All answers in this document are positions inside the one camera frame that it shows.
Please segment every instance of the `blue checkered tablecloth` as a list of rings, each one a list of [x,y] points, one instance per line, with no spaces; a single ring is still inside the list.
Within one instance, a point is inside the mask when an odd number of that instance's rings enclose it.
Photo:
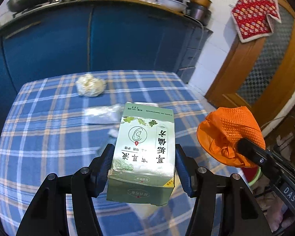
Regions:
[[[197,126],[206,111],[174,73],[158,71],[94,72],[107,82],[98,97],[80,97],[75,82],[81,74],[25,84],[6,119],[0,140],[0,218],[8,235],[16,235],[21,219],[49,173],[70,175],[88,166],[108,143],[110,124],[83,123],[83,109],[129,102],[153,102],[173,109],[176,143],[187,156],[220,175],[240,173],[209,156],[199,145]],[[106,201],[106,190],[93,199],[104,235],[185,235],[194,199],[177,185],[169,203],[145,217],[132,205]],[[216,209],[220,207],[217,199]],[[70,235],[76,235],[71,195],[67,195]],[[213,234],[218,233],[218,218]]]

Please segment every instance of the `orange glove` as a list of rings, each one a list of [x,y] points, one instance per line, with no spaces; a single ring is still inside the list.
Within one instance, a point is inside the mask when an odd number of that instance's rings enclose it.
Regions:
[[[261,148],[266,144],[252,113],[245,106],[220,107],[211,112],[197,129],[200,145],[219,162],[233,167],[253,168],[257,165],[236,150],[238,140],[248,138]]]

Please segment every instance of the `leaf illustration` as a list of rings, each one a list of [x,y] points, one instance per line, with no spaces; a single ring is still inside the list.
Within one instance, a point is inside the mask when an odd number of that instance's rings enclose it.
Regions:
[[[139,122],[140,124],[142,124],[142,125],[146,126],[146,123],[145,123],[145,121],[144,121],[144,120],[142,120],[142,119],[138,118],[138,122]]]
[[[129,123],[130,123],[132,120],[135,120],[135,119],[136,119],[135,117],[126,117],[126,118],[124,117],[124,121],[125,121],[125,122],[129,122]]]
[[[156,125],[156,124],[157,124],[156,120],[151,120],[151,121],[149,122],[149,125],[150,125],[151,127],[153,127],[153,125]]]

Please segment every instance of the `floor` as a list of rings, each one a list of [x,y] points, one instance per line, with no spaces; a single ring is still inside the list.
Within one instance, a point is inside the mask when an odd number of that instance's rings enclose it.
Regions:
[[[201,95],[201,93],[199,92],[199,90],[197,90],[196,87],[193,87],[191,85],[186,84],[187,87],[192,91],[192,93],[196,96],[196,98],[200,101],[200,103],[203,105],[203,107],[205,108],[205,110],[210,113],[216,110],[216,108],[214,106],[212,106],[204,96]]]

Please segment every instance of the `screw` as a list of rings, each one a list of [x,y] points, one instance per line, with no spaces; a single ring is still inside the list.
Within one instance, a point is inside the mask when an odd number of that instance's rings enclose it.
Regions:
[[[240,175],[237,174],[237,173],[234,173],[234,174],[233,174],[233,178],[236,179],[236,180],[238,180],[238,179],[240,179]]]
[[[86,173],[89,172],[89,171],[90,171],[90,169],[89,169],[88,167],[83,167],[83,168],[80,169],[80,172],[81,172],[82,174],[86,174]]]
[[[48,180],[54,180],[56,175],[54,173],[51,173],[47,176]]]
[[[205,167],[199,167],[199,168],[198,168],[198,171],[199,171],[200,173],[205,173],[205,172],[206,172],[206,168],[205,168]]]

